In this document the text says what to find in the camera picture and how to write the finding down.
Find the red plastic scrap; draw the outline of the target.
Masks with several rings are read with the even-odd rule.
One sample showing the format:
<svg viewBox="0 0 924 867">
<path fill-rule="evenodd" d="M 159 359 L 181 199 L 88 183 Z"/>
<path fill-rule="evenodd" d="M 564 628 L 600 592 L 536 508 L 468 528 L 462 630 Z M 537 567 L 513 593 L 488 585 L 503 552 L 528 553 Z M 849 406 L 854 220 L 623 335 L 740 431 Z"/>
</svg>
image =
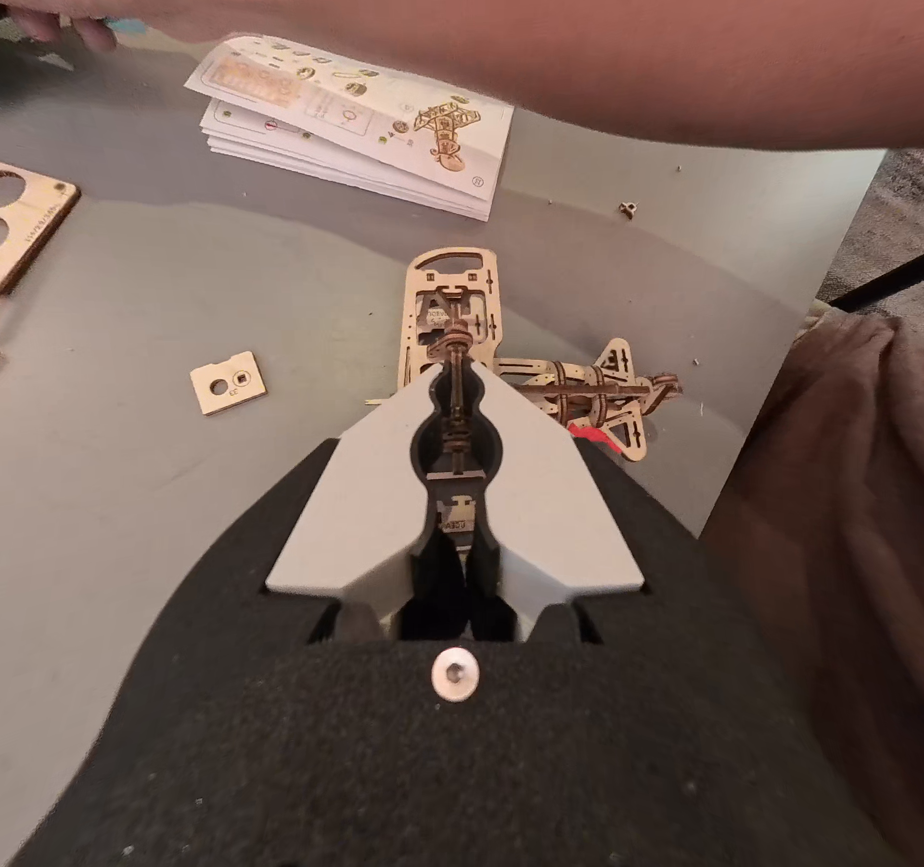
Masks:
<svg viewBox="0 0 924 867">
<path fill-rule="evenodd" d="M 622 455 L 625 452 L 623 444 L 608 429 L 589 425 L 578 426 L 576 422 L 572 422 L 567 426 L 567 430 L 572 437 L 604 445 L 617 455 Z"/>
</svg>

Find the small square wooden piece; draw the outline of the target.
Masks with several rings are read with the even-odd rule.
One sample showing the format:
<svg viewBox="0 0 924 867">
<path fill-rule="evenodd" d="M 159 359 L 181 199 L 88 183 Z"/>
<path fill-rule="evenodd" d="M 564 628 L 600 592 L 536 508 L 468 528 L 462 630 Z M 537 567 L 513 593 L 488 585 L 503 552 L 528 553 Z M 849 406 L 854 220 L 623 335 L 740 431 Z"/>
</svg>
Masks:
<svg viewBox="0 0 924 867">
<path fill-rule="evenodd" d="M 251 351 L 237 353 L 221 363 L 202 365 L 191 371 L 190 378 L 204 417 L 268 394 L 256 356 Z"/>
</svg>

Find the wooden model airplane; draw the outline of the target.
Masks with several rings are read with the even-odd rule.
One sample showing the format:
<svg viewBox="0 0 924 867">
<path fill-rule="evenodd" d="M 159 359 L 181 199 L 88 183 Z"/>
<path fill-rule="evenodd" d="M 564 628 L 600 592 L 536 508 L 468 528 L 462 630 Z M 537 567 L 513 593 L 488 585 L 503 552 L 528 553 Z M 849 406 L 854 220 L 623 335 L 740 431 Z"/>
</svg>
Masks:
<svg viewBox="0 0 924 867">
<path fill-rule="evenodd" d="M 576 422 L 608 429 L 623 444 L 618 455 L 647 454 L 643 419 L 681 395 L 676 375 L 641 376 L 628 342 L 612 339 L 591 365 L 499 356 L 502 307 L 498 261 L 479 248 L 439 248 L 408 266 L 403 297 L 398 391 L 433 366 L 445 369 L 443 455 L 429 472 L 439 530 L 448 536 L 458 565 L 500 579 L 500 548 L 490 532 L 484 492 L 499 468 L 500 438 L 479 413 L 479 363 L 561 425 Z"/>
</svg>

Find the person's leg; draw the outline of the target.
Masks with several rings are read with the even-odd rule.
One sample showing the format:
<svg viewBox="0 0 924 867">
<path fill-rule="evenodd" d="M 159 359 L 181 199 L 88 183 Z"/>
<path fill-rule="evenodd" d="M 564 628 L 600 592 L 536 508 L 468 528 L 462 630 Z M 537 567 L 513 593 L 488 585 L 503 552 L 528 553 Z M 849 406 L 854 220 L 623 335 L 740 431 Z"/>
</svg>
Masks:
<svg viewBox="0 0 924 867">
<path fill-rule="evenodd" d="M 700 539 L 861 808 L 922 865 L 922 332 L 808 322 Z"/>
</svg>

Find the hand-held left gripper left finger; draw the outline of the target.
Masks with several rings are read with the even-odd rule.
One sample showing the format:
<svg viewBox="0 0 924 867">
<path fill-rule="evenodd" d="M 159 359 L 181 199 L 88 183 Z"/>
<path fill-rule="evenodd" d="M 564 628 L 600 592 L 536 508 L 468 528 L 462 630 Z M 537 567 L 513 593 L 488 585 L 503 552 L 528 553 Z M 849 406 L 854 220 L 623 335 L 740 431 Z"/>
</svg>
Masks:
<svg viewBox="0 0 924 867">
<path fill-rule="evenodd" d="M 458 633 L 458 555 L 428 474 L 443 455 L 444 368 L 344 432 L 265 581 L 275 594 L 367 605 L 402 638 Z"/>
</svg>

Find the punched wooden parts sheet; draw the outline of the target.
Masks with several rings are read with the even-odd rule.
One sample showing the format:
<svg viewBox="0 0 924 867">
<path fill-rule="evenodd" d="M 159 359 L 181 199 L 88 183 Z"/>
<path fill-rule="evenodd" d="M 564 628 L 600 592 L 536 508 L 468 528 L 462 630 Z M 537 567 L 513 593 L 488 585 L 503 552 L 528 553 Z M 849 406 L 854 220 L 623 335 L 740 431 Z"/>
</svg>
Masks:
<svg viewBox="0 0 924 867">
<path fill-rule="evenodd" d="M 5 162 L 1 176 L 22 181 L 19 196 L 2 204 L 6 235 L 1 242 L 1 294 L 7 295 L 81 198 L 81 191 L 73 183 Z"/>
</svg>

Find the grey desk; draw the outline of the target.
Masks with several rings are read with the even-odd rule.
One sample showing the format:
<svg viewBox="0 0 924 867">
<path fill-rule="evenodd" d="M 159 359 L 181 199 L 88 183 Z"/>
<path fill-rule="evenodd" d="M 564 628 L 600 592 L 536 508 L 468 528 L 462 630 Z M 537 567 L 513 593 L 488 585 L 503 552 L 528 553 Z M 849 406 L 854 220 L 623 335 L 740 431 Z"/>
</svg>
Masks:
<svg viewBox="0 0 924 867">
<path fill-rule="evenodd" d="M 482 223 L 212 153 L 184 87 L 206 51 L 2 42 L 2 162 L 82 194 L 2 299 L 2 861 L 194 561 L 395 391 L 413 258 L 496 252 L 502 354 L 587 363 L 619 336 L 680 376 L 627 471 L 698 535 L 884 158 L 517 110 Z M 268 394 L 203 416 L 191 371 L 245 351 Z"/>
</svg>

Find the person's right forearm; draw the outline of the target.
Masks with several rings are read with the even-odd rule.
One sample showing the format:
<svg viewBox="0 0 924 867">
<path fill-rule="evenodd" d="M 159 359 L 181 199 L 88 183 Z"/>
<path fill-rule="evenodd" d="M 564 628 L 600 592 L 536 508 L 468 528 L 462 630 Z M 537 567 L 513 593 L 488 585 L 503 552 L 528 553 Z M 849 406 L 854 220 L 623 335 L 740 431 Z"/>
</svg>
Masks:
<svg viewBox="0 0 924 867">
<path fill-rule="evenodd" d="M 608 134 L 922 146 L 923 0 L 191 0 L 260 31 Z"/>
</svg>

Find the white instruction booklet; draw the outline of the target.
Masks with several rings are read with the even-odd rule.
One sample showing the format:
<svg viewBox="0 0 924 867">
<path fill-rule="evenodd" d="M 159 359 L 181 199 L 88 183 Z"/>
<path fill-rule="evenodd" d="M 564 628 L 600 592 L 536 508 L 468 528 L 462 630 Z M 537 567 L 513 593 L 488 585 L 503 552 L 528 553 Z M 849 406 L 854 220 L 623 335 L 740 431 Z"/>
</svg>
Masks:
<svg viewBox="0 0 924 867">
<path fill-rule="evenodd" d="M 485 222 L 513 108 L 432 78 L 241 34 L 185 83 L 210 148 Z"/>
</svg>

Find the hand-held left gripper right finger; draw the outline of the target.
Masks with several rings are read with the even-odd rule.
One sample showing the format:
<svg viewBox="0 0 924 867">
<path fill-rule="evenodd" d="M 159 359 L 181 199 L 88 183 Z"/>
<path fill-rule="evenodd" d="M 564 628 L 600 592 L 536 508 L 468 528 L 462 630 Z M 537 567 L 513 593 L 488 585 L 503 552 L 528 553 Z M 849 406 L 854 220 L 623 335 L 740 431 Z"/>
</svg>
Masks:
<svg viewBox="0 0 924 867">
<path fill-rule="evenodd" d="M 476 363 L 479 413 L 502 455 L 484 492 L 500 548 L 499 594 L 525 641 L 540 613 L 574 599 L 638 592 L 645 579 L 580 451 L 578 440 Z"/>
</svg>

